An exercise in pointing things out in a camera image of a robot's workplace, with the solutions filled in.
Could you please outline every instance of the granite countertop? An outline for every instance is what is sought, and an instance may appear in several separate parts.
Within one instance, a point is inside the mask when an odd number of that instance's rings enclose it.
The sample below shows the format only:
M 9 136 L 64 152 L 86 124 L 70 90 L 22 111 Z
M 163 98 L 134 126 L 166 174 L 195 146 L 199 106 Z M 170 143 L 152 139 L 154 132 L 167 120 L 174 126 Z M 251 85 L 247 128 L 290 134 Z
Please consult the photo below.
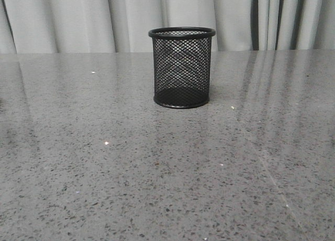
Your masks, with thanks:
M 214 52 L 171 109 L 151 53 L 0 54 L 0 240 L 335 240 L 334 69 Z

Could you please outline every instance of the white curtain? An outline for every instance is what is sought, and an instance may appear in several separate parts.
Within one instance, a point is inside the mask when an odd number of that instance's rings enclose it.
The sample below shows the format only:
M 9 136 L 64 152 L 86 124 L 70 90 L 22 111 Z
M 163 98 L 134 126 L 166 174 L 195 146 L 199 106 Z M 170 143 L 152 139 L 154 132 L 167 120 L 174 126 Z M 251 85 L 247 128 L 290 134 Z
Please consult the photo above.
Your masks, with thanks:
M 171 26 L 216 29 L 213 50 L 335 49 L 335 0 L 1 0 L 0 53 L 146 52 Z

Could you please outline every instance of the terrazzo surface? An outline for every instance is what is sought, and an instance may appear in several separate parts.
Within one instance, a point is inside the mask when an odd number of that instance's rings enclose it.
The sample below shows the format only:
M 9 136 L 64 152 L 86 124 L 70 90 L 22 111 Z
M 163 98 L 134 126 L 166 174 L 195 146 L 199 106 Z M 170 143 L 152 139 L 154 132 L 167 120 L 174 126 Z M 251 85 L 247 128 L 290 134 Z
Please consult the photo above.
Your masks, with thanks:
M 214 52 L 171 109 L 151 53 L 0 54 L 0 240 L 335 240 L 334 69 Z

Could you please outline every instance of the pen holder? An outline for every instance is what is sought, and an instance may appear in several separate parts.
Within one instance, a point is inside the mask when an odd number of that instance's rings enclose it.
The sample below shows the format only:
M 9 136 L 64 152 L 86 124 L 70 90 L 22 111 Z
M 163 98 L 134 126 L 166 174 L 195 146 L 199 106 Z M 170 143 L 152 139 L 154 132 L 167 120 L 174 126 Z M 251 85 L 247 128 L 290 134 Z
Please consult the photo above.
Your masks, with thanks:
M 153 43 L 154 101 L 193 108 L 209 101 L 211 38 L 215 30 L 170 27 L 149 31 Z

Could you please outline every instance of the black mesh pen holder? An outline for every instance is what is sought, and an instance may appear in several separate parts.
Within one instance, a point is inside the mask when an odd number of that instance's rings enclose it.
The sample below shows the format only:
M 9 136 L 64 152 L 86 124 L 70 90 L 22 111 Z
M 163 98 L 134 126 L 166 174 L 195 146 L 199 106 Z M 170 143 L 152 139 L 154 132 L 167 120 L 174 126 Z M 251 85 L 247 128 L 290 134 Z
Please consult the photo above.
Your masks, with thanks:
M 154 101 L 193 108 L 209 101 L 211 38 L 215 30 L 170 27 L 149 31 L 153 43 Z

